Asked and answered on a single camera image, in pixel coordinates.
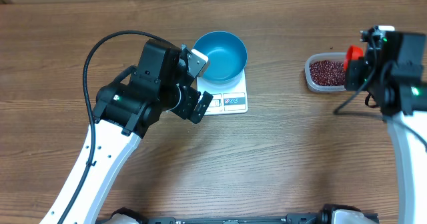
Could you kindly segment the red scoop blue handle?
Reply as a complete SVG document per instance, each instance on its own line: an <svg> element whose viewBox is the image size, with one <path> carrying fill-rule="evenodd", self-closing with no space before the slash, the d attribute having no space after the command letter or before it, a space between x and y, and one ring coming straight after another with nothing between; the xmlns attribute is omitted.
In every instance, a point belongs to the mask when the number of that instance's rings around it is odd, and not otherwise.
<svg viewBox="0 0 427 224"><path fill-rule="evenodd" d="M351 45L348 48L345 59L344 59L344 67L343 67L344 71L348 69L351 61L357 61L359 58L363 56L364 56L364 52L360 47Z"/></svg>

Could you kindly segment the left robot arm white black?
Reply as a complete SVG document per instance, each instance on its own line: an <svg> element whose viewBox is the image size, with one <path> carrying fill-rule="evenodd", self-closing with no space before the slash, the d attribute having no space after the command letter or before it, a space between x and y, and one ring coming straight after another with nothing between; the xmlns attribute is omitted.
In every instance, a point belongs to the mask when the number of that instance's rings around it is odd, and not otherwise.
<svg viewBox="0 0 427 224"><path fill-rule="evenodd" d="M42 222L94 223L124 163L162 112L201 121L213 97L191 84L208 66L196 49L149 39L138 65L98 91L79 157Z"/></svg>

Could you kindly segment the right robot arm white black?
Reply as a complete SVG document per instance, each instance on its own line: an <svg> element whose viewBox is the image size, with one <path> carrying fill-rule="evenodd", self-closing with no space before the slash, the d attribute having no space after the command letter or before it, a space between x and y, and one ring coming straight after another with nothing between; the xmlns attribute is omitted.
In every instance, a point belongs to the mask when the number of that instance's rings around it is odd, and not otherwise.
<svg viewBox="0 0 427 224"><path fill-rule="evenodd" d="M396 158L399 223L426 222L426 35L374 26L361 31L365 51L351 46L344 60L348 91L368 100L388 126Z"/></svg>

